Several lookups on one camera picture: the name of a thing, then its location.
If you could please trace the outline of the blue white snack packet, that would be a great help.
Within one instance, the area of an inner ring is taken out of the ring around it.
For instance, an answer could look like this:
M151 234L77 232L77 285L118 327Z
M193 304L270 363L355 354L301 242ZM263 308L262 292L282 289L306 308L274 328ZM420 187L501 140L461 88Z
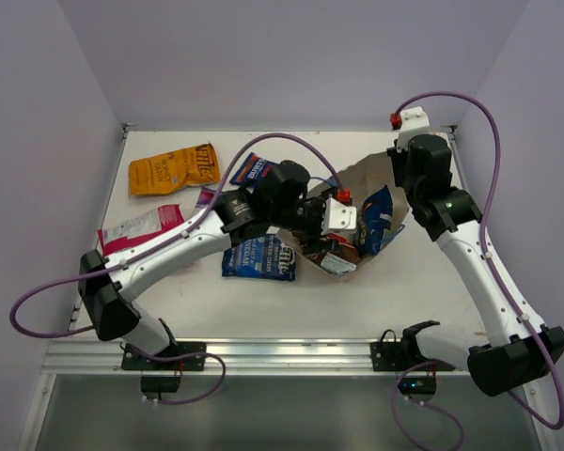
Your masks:
M266 234L227 249L221 268L223 277L292 282L296 277L296 255L276 235Z

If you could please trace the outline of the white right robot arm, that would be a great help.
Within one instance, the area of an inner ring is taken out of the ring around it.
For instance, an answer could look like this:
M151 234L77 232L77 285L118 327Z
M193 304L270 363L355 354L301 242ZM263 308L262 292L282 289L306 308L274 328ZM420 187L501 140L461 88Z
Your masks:
M544 377L564 352L564 330L549 327L525 300L481 232L472 196L452 183L451 150L435 134L398 138L388 150L394 180L416 221L446 255L481 317L481 343L457 326L428 320L403 331L399 356L410 368L435 359L469 371L489 397Z

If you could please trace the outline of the orange snack packet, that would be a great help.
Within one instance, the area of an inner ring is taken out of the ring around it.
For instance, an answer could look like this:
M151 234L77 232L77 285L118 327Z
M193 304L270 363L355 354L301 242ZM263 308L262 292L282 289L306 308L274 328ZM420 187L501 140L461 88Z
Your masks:
M135 160L128 167L128 193L133 197L169 195L220 181L220 165L211 143Z

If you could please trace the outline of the small blue snack packet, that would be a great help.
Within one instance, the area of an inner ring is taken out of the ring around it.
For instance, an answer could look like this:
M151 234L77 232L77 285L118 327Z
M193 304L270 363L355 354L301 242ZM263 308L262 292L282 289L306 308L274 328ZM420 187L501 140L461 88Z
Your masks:
M250 152L239 169L231 176L229 183L234 186L253 187L257 182L263 180L275 166L276 163Z

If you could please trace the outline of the dark blue snack packet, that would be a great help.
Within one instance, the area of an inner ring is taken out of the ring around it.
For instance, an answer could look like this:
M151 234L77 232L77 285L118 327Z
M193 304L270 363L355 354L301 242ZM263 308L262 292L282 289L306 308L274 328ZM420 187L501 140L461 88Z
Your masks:
M353 238L353 246L361 257L377 256L383 249L391 230L392 215L393 200L387 185L364 200Z

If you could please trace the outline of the brown snack packet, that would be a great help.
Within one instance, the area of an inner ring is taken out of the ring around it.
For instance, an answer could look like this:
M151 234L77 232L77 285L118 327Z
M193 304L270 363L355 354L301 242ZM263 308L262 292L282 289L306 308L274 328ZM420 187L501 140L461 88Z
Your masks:
M311 263L332 275L354 272L362 260L358 250L337 234L305 242L301 252Z

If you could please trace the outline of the purple candy packet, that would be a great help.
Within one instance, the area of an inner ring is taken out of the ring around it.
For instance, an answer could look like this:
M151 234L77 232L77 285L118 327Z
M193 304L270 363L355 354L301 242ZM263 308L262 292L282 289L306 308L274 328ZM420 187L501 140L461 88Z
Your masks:
M213 199L218 199L217 192L214 189L202 187L196 200L195 210L204 210L213 206Z

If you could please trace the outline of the pink snack packet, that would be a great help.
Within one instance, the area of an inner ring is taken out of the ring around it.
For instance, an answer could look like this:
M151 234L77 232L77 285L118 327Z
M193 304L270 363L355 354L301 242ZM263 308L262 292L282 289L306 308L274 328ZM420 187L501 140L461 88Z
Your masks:
M109 256L130 249L183 223L179 204L162 205L119 225L100 229L98 238L102 254Z

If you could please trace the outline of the blue checkered paper bag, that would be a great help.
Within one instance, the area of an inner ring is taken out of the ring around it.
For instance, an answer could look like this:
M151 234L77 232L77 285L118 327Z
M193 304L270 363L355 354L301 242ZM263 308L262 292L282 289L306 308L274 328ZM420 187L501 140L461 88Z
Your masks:
M349 189L352 194L352 204L357 208L357 216L364 200L369 195L380 190L385 185L388 186L393 200L392 226L391 230L386 235L386 243L380 253L377 256L361 257L362 260L358 264L357 270L354 272L343 275L332 275L314 265L302 255L301 245L304 242L301 241L301 236L298 233L280 231L278 237L295 251L299 261L326 273L336 280L344 280L367 266L375 257L379 257L384 249L402 232L405 228L404 221L409 207L404 192L401 188L395 186L391 159L384 152L370 154L357 163L341 170L338 175L344 187ZM347 239L348 242L353 245L353 238L356 231L354 233L338 233L337 235Z

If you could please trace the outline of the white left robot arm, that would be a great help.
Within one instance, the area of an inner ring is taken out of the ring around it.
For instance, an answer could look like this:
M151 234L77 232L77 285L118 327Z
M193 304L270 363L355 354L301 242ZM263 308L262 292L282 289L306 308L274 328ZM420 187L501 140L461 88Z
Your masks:
M117 255L85 253L78 291L101 341L121 338L143 351L155 368L177 356L165 322L137 305L137 298L169 274L266 234L272 226L317 239L326 201L307 194L309 173L298 163L278 163L261 182L216 194L191 219Z

